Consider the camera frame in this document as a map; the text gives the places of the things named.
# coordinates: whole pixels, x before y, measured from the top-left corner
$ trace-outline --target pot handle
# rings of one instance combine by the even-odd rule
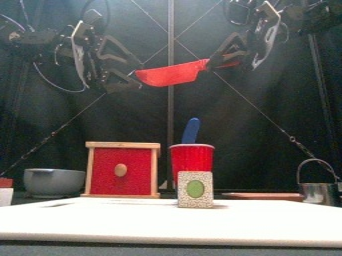
[[[337,183],[337,181],[339,180],[339,177],[337,176],[331,165],[330,165],[326,161],[323,161],[322,159],[310,158],[310,159],[306,159],[306,160],[299,164],[299,166],[298,166],[298,169],[297,169],[297,184],[301,184],[301,182],[299,182],[299,179],[301,179],[301,177],[299,177],[301,169],[302,169],[303,165],[307,164],[309,162],[318,162],[321,165],[323,165],[325,167],[327,167],[327,168],[325,168],[325,169],[333,174],[334,179],[335,179],[335,183]]]
[[[27,169],[27,171],[33,173],[52,173],[55,169]]]

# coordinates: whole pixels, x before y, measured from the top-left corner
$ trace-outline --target black curtain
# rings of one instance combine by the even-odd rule
[[[36,30],[63,30],[76,25],[87,1],[25,1],[29,23]],[[104,19],[106,33],[112,35],[136,55],[146,68],[167,66],[168,1],[94,1]],[[220,0],[176,0],[174,12],[175,64],[208,58],[223,40],[242,28],[233,26],[223,15]],[[27,24],[19,1],[3,1],[0,10]],[[339,48],[329,37],[322,43],[325,55]],[[195,82],[174,87],[174,143],[180,143],[190,118],[202,121],[198,143],[215,146],[214,186],[216,190],[297,191],[295,173],[307,158],[290,136],[318,158],[333,162],[330,131],[322,109],[319,84],[307,36],[277,44],[265,63],[254,71],[241,67],[202,72]],[[63,124],[91,107],[66,126],[25,161],[7,173],[23,190],[25,168],[87,170],[86,141],[158,142],[159,184],[167,180],[168,163],[168,89],[143,86],[102,96],[96,90],[66,93],[44,81],[32,63],[0,48],[1,56],[1,170],[20,159]],[[341,97],[338,76],[327,68],[337,133]],[[39,65],[45,78],[67,90],[79,90],[82,83],[72,67],[53,61]],[[317,170],[303,179],[330,179]]]

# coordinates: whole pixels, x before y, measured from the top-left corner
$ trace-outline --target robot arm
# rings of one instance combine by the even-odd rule
[[[29,31],[0,14],[0,43],[31,61],[47,55],[57,63],[72,63],[87,88],[108,93],[140,87],[127,73],[142,68],[142,63],[124,45],[103,35],[102,15],[90,10],[71,34],[52,29]]]

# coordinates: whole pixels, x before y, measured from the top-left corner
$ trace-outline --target red object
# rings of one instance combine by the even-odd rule
[[[0,178],[0,188],[12,188],[13,187],[13,179]]]
[[[198,72],[207,70],[208,60],[202,59],[167,67],[136,70],[135,75],[143,83],[158,87],[194,82]],[[237,66],[239,63],[235,61],[220,67]]]
[[[98,148],[94,154],[91,194],[150,195],[150,159],[148,149]],[[123,177],[114,175],[118,164],[127,166]]]
[[[158,143],[87,142],[90,148],[84,196],[159,197]]]
[[[180,171],[212,171],[214,149],[207,144],[178,144],[170,147],[175,185]]]

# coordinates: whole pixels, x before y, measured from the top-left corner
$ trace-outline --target wooden box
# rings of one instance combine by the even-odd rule
[[[159,198],[159,143],[87,142],[83,196]]]

